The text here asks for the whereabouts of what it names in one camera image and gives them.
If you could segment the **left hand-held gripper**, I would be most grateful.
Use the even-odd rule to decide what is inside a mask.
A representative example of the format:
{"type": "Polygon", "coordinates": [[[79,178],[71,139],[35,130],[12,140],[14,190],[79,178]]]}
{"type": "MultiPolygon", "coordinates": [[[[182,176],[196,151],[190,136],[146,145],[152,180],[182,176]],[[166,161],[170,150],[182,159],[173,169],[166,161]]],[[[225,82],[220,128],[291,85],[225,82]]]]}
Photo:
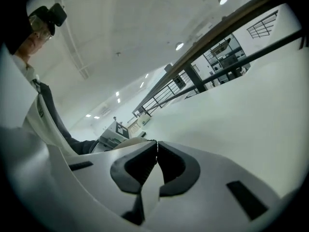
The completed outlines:
{"type": "Polygon", "coordinates": [[[107,127],[99,138],[99,142],[109,150],[114,149],[125,140],[130,139],[128,128],[114,121],[107,127]]]}

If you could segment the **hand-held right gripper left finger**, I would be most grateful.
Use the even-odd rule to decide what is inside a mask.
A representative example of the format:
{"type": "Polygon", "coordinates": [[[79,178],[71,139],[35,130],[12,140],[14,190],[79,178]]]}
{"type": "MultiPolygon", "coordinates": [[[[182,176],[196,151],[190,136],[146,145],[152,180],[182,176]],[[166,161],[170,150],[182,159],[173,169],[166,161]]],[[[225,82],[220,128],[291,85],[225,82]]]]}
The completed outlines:
{"type": "Polygon", "coordinates": [[[142,182],[156,164],[157,143],[65,157],[49,147],[50,175],[60,199],[54,226],[146,226],[142,182]]]}

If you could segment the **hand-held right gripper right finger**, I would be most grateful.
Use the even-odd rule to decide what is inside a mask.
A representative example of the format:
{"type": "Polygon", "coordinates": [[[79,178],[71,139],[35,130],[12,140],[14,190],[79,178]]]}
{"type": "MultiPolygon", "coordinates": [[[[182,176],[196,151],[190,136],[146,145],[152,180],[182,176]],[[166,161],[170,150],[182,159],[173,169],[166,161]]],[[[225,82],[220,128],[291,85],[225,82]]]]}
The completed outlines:
{"type": "Polygon", "coordinates": [[[279,204],[277,193],[232,160],[211,152],[167,142],[200,165],[200,176],[184,194],[160,198],[149,215],[152,232],[244,232],[253,224],[247,214],[250,193],[261,203],[257,217],[279,204]]]}

